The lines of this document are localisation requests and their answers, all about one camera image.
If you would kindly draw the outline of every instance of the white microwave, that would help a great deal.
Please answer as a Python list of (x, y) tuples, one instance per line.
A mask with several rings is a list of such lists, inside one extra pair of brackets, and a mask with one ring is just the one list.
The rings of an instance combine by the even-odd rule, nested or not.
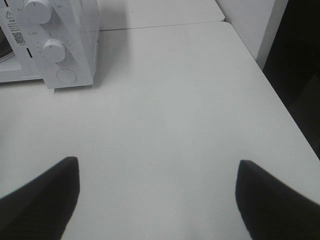
[(43, 79), (49, 89), (91, 85), (96, 0), (0, 0), (0, 83)]

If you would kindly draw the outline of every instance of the microwave control knob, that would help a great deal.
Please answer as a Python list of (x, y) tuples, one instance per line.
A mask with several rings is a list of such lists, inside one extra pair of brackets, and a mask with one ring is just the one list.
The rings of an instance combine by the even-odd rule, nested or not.
[(59, 63), (66, 58), (66, 47), (60, 40), (50, 39), (43, 47), (44, 57), (52, 63)]
[(35, 24), (50, 21), (54, 8), (48, 0), (29, 0), (25, 5), (27, 17)]

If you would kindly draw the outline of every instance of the table surface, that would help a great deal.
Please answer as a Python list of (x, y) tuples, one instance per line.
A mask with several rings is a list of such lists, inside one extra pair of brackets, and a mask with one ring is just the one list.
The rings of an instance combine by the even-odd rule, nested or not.
[(214, 0), (97, 0), (100, 30), (220, 22)]
[(63, 240), (248, 240), (253, 160), (320, 203), (320, 163), (231, 25), (104, 31), (95, 83), (0, 84), (0, 194), (77, 156)]

